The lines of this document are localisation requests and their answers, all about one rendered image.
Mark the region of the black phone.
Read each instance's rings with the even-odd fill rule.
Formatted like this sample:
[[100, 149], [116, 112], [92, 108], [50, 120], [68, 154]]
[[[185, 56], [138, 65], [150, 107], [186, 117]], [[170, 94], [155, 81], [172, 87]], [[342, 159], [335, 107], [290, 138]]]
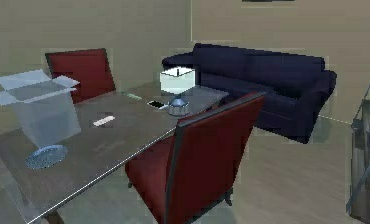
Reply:
[[161, 103], [161, 102], [158, 102], [158, 101], [150, 101], [147, 104], [154, 107], [154, 108], [157, 108], [159, 110], [162, 110], [162, 109], [165, 109], [165, 108], [168, 107], [167, 104], [164, 104], [164, 103]]

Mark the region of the white shade table lamp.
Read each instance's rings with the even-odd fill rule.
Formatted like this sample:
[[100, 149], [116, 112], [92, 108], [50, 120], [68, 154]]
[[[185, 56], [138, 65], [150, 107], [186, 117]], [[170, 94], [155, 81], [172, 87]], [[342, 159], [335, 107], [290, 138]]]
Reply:
[[160, 89], [172, 94], [168, 102], [168, 113], [172, 116], [185, 116], [190, 113], [189, 103], [183, 93], [195, 86], [195, 70], [187, 67], [174, 67], [160, 73]]

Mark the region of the red chair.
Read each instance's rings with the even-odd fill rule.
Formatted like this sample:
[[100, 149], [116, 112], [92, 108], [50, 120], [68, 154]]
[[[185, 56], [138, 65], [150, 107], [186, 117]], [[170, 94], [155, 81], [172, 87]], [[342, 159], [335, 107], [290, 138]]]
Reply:
[[180, 119], [174, 134], [128, 161], [125, 173], [158, 224], [190, 224], [230, 200], [246, 144], [265, 100], [247, 94]]
[[116, 90], [105, 48], [52, 52], [45, 57], [53, 78], [64, 75], [79, 82], [71, 93], [74, 104]]

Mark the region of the pale green flat strip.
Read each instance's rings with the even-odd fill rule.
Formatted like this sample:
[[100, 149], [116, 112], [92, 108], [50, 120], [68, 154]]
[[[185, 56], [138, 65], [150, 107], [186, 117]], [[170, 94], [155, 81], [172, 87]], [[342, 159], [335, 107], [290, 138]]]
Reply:
[[143, 99], [142, 97], [140, 96], [137, 96], [135, 94], [132, 94], [132, 93], [127, 93], [127, 92], [121, 92], [123, 95], [127, 96], [127, 97], [130, 97], [130, 98], [133, 98], [133, 99], [137, 99], [137, 100], [141, 100]]

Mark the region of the dark wooden table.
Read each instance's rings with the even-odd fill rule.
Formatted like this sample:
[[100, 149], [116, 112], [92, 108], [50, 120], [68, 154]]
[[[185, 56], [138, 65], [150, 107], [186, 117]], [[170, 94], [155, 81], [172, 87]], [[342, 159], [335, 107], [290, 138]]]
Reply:
[[[143, 99], [111, 92], [77, 104], [81, 132], [61, 142], [68, 153], [49, 168], [26, 166], [25, 159], [36, 146], [22, 130], [0, 136], [0, 184], [22, 217], [17, 224], [41, 224], [42, 218], [174, 131], [177, 118], [147, 104], [167, 104], [172, 94], [154, 82], [127, 93]], [[99, 127], [93, 125], [107, 116], [115, 119]]]

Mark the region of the white remote control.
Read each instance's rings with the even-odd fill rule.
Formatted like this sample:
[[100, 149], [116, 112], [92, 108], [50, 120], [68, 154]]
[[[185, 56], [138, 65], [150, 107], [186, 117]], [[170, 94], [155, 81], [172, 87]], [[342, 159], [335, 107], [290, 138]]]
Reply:
[[104, 125], [104, 124], [106, 124], [106, 123], [108, 123], [108, 122], [110, 122], [114, 119], [115, 119], [114, 116], [107, 116], [105, 118], [102, 118], [102, 119], [99, 119], [99, 120], [93, 122], [93, 125], [96, 126], [96, 127], [99, 127], [99, 126], [102, 126], [102, 125]]

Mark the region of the dark blue sofa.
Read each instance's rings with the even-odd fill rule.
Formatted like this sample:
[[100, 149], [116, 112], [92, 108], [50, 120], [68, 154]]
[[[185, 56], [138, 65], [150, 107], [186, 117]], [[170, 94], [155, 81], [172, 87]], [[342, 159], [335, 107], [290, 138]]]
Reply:
[[303, 144], [309, 142], [337, 79], [322, 57], [202, 43], [164, 58], [162, 66], [194, 69], [198, 85], [228, 94], [225, 103], [263, 92], [255, 126]]

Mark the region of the pale open cardboard box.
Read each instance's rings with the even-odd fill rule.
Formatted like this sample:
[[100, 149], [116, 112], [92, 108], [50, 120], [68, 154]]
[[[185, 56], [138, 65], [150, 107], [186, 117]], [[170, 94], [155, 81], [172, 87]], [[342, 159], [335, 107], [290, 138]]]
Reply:
[[11, 105], [25, 135], [42, 148], [81, 132], [71, 92], [79, 81], [43, 70], [1, 76], [0, 105]]

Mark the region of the blue round plate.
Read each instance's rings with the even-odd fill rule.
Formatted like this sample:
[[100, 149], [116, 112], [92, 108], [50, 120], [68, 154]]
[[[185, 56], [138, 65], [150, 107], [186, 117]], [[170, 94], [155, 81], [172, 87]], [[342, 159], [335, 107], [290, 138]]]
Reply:
[[25, 159], [30, 169], [44, 169], [61, 162], [67, 155], [68, 149], [63, 145], [49, 145], [33, 152]]

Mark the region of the grey metal rack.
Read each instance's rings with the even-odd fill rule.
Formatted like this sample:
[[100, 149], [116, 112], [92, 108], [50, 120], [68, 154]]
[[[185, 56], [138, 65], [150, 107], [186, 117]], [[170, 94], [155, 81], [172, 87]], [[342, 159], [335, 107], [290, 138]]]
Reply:
[[370, 84], [351, 128], [351, 184], [346, 212], [352, 218], [370, 224]]

